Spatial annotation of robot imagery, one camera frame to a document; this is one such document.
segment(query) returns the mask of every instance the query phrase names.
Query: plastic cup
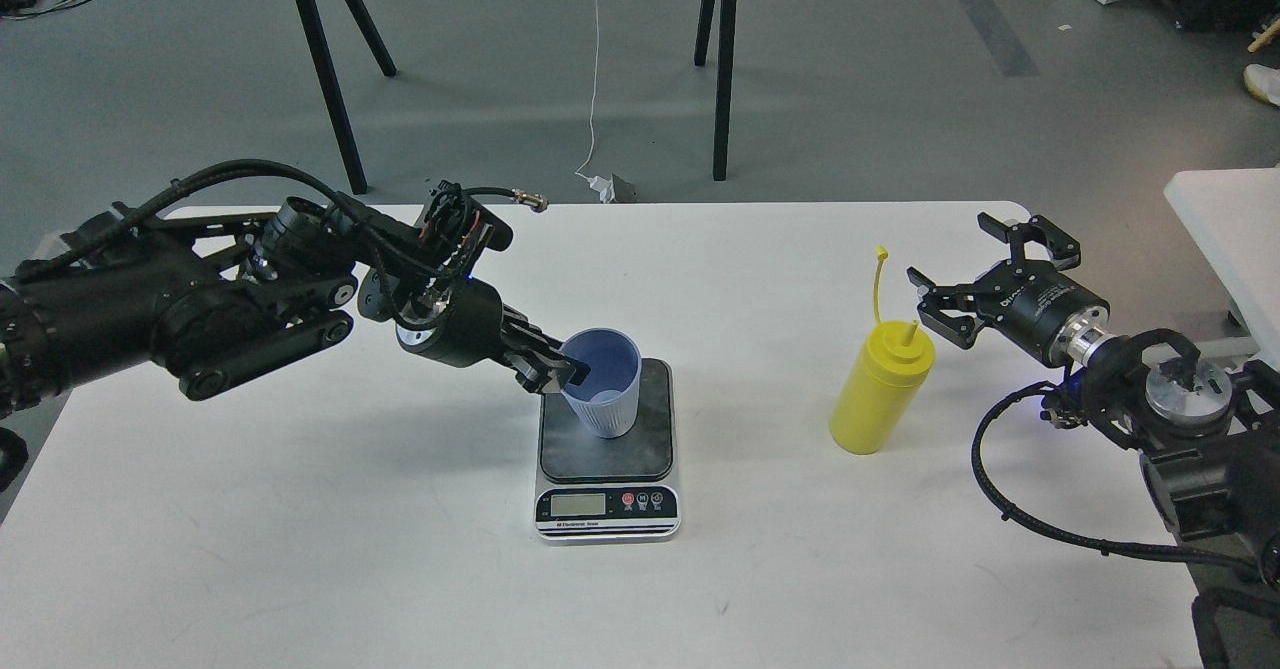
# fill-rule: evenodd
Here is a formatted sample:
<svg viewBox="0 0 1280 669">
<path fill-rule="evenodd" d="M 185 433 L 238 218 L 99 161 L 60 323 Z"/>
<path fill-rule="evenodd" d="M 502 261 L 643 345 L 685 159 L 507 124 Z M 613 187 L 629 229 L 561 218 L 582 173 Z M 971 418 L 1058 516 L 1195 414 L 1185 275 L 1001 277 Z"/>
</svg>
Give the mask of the plastic cup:
<svg viewBox="0 0 1280 669">
<path fill-rule="evenodd" d="M 561 353 L 591 370 L 581 385 L 561 393 L 586 429 L 599 437 L 630 431 L 640 408 L 640 349 L 631 336 L 594 327 L 568 336 Z"/>
</svg>

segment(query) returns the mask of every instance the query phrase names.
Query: electronic scale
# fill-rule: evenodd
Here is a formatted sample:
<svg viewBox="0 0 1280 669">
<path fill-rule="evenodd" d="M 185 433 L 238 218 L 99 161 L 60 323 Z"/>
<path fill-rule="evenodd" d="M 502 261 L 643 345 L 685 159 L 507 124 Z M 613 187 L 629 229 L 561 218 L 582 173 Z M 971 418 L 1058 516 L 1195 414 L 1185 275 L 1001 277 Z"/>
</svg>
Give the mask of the electronic scale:
<svg viewBox="0 0 1280 669">
<path fill-rule="evenodd" d="M 598 437 L 562 395 L 543 397 L 534 526 L 548 542 L 663 541 L 680 527 L 671 367 L 644 359 L 636 423 Z"/>
</svg>

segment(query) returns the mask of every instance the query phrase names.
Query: table leg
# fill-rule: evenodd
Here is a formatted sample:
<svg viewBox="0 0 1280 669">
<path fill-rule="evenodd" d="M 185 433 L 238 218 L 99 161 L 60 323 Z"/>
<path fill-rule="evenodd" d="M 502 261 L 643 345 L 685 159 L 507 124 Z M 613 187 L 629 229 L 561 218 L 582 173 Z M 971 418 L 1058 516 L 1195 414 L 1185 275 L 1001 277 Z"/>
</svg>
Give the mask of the table leg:
<svg viewBox="0 0 1280 669">
<path fill-rule="evenodd" d="M 712 37 L 712 13 L 716 10 L 716 0 L 703 0 L 701 10 L 698 13 L 698 41 L 694 45 L 694 65 L 707 67 L 707 45 Z"/>
<path fill-rule="evenodd" d="M 369 183 L 365 180 L 365 168 L 360 164 L 356 137 L 351 133 L 347 105 L 342 101 L 338 74 L 334 72 L 333 58 L 329 55 L 329 42 L 325 41 L 324 27 L 320 26 L 320 10 L 316 9 L 316 0 L 294 0 L 294 3 L 298 4 L 298 17 L 302 18 L 302 31 L 307 35 L 307 49 L 311 50 L 311 63 L 316 67 L 316 78 L 320 81 L 320 91 L 324 92 L 324 104 L 329 109 L 329 122 L 333 124 L 333 133 L 338 139 L 338 151 L 342 153 L 343 166 L 347 168 L 347 180 L 351 182 L 353 194 L 365 194 L 369 191 Z"/>
<path fill-rule="evenodd" d="M 378 68 L 381 69 L 383 75 L 396 75 L 396 63 L 392 61 L 392 55 L 387 51 L 387 45 L 383 43 L 383 37 L 378 33 L 374 19 L 369 15 L 365 0 L 343 0 L 343 3 L 347 3 L 347 8 L 351 9 L 351 15 L 356 19 L 360 33 L 365 35 L 365 43 L 369 43 L 374 59 L 378 59 Z"/>
<path fill-rule="evenodd" d="M 737 0 L 721 0 L 719 64 L 716 78 L 716 153 L 713 180 L 724 180 L 728 171 L 728 107 L 733 90 L 733 31 L 737 26 Z"/>
</svg>

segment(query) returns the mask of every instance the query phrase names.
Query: robotic arm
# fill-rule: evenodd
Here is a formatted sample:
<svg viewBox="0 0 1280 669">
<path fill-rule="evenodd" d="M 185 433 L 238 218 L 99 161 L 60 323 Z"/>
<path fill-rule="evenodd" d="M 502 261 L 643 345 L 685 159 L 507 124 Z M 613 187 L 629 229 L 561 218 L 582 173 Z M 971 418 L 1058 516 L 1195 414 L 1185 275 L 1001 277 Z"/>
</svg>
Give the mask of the robotic arm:
<svg viewBox="0 0 1280 669">
<path fill-rule="evenodd" d="M 1060 385 L 1015 391 L 979 423 L 974 475 L 1001 518 L 1103 554 L 1225 567 L 1254 585 L 1280 587 L 1280 374 L 1257 359 L 1229 374 L 1171 330 L 1117 336 L 1106 327 L 1106 301 L 1061 274 L 1080 262 L 1079 244 L 1066 232 L 1041 215 L 1005 224 L 979 214 L 978 226 L 1010 246 L 1010 258 L 956 287 L 909 269 L 922 322 L 961 349 L 970 349 L 983 327 L 995 327 L 1046 368 L 1064 368 Z M 1028 244 L 1043 246 L 1048 260 L 1027 258 Z M 1174 358 L 1149 367 L 1143 350 L 1153 345 L 1170 345 Z M 1138 450 L 1152 501 L 1179 542 L 1234 533 L 1249 559 L 1093 540 L 1018 509 L 987 477 L 980 444 L 992 420 L 1025 397 L 1042 397 L 1041 417 L 1055 427 L 1091 423 L 1121 449 Z M 1206 666 L 1226 665 L 1212 628 L 1219 605 L 1280 620 L 1275 595 L 1203 592 L 1193 617 Z"/>
<path fill-rule="evenodd" d="M 291 178 L 329 203 L 288 198 L 274 214 L 156 217 L 243 177 Z M 535 394 L 581 382 L 585 365 L 471 276 L 484 249 L 512 240 L 476 196 L 503 194 L 535 212 L 547 201 L 451 182 L 433 193 L 408 226 L 310 174 L 244 159 L 174 180 L 140 209 L 115 203 L 63 235 L 64 255 L 0 280 L 0 418 L 146 359 L 178 377 L 188 399 L 209 399 L 342 342 L 353 322 L 339 307 L 357 294 L 360 313 L 393 321 L 412 354 L 452 367 L 494 359 Z M 212 237 L 229 246 L 196 255 L 196 240 Z M 358 287 L 356 264 L 370 267 Z M 5 454 L 10 464 L 26 460 L 18 446 Z"/>
</svg>

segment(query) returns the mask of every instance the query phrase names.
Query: bottle cap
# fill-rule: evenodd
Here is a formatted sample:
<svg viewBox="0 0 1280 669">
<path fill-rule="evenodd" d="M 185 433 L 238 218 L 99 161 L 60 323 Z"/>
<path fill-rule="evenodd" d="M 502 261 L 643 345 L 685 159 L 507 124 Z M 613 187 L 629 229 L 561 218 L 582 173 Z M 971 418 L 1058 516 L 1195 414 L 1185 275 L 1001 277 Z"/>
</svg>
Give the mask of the bottle cap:
<svg viewBox="0 0 1280 669">
<path fill-rule="evenodd" d="M 890 386 L 919 385 L 933 368 L 933 340 L 919 322 L 882 322 L 867 338 L 867 368 Z"/>
</svg>

